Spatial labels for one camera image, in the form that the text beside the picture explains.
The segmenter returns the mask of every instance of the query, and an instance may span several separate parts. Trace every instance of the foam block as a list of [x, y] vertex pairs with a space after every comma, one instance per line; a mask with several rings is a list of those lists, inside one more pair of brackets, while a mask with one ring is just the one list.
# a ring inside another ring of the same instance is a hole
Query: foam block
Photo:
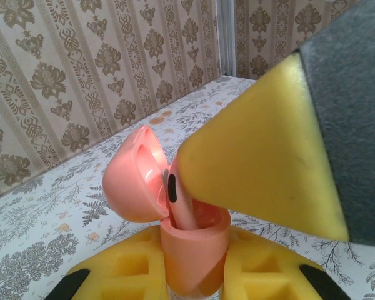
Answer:
[[375, 246], [375, 0], [314, 35], [177, 155], [200, 201]]
[[224, 278], [220, 300], [350, 300], [321, 266], [235, 226]]
[[46, 300], [168, 300], [159, 226], [80, 262]]

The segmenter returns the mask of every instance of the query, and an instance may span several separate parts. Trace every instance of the black foam edge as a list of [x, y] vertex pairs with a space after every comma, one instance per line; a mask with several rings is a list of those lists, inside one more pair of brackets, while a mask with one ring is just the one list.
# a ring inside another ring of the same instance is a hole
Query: black foam edge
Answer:
[[88, 278], [90, 270], [80, 269], [66, 275], [50, 292], [45, 300], [72, 300], [83, 282]]
[[375, 246], [375, 0], [361, 1], [294, 53], [300, 54], [350, 241]]
[[350, 300], [350, 297], [326, 272], [308, 264], [300, 265], [299, 269], [322, 300]]

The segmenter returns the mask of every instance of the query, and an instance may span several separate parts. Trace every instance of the yellow foam holder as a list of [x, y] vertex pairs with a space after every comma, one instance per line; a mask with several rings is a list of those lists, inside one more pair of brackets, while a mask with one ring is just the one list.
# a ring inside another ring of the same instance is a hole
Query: yellow foam holder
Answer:
[[220, 300], [322, 300], [302, 264], [322, 270], [294, 251], [232, 226]]
[[149, 227], [74, 266], [89, 276], [72, 300], [168, 300], [159, 226]]
[[182, 182], [199, 201], [349, 240], [298, 53], [189, 136], [177, 155]]

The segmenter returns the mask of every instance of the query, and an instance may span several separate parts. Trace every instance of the clear plastic stand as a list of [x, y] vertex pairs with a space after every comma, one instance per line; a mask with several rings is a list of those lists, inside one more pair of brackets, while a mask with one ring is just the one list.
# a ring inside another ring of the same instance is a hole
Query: clear plastic stand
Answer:
[[222, 289], [221, 287], [215, 294], [209, 296], [209, 297], [181, 297], [175, 294], [171, 288], [168, 286], [168, 294], [169, 294], [169, 300], [220, 300]]

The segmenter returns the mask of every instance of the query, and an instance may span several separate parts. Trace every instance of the floral wallpaper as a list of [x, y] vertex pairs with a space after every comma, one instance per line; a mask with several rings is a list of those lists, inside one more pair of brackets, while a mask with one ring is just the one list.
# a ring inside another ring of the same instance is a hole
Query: floral wallpaper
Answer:
[[[111, 211], [101, 185], [106, 166], [134, 129], [149, 124], [171, 163], [186, 137], [252, 84], [222, 76], [2, 197], [0, 300], [42, 300], [75, 264], [150, 226]], [[375, 300], [375, 247], [231, 216], [234, 225], [319, 263], [351, 299]]]
[[234, 0], [236, 74], [258, 79], [360, 0]]
[[0, 195], [219, 68], [214, 0], [0, 0]]

